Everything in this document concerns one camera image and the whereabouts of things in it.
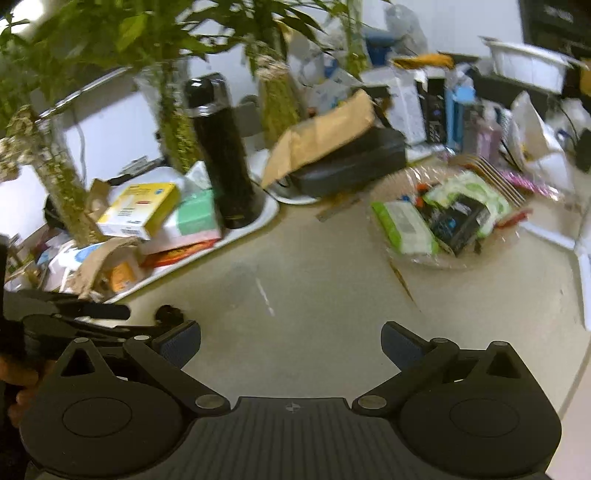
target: black thermos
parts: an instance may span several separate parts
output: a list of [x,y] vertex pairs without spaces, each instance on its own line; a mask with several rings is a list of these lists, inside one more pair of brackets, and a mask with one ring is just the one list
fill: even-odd
[[185,93],[224,225],[232,229],[249,225],[262,205],[248,177],[226,81],[219,73],[205,75],[189,80]]

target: yellow and white box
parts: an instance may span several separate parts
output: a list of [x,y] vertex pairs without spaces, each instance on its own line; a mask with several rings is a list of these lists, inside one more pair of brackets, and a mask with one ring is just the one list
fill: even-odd
[[138,236],[151,240],[180,202],[174,183],[130,185],[97,222],[107,236]]

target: thermos lid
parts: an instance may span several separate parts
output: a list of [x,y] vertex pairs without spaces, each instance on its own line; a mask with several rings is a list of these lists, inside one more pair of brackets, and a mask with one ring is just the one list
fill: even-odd
[[230,107],[226,79],[220,73],[211,73],[191,79],[185,87],[189,115],[209,116]]

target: metal screw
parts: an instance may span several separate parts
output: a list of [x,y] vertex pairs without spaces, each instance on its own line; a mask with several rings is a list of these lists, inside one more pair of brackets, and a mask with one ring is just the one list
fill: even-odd
[[388,404],[386,399],[379,395],[364,395],[357,401],[357,403],[360,407],[365,408],[366,410],[379,410]]
[[213,410],[224,405],[226,400],[216,394],[201,395],[195,400],[195,405],[205,410]]

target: light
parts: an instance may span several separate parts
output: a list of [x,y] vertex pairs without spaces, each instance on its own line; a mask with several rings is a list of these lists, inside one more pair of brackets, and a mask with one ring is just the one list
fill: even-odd
[[[19,22],[21,20],[29,20],[34,22],[43,15],[45,9],[41,0],[22,0],[12,10],[12,22]],[[0,20],[0,32],[8,26],[8,21],[3,18]],[[13,33],[20,33],[27,29],[30,25],[17,25],[13,27]]]

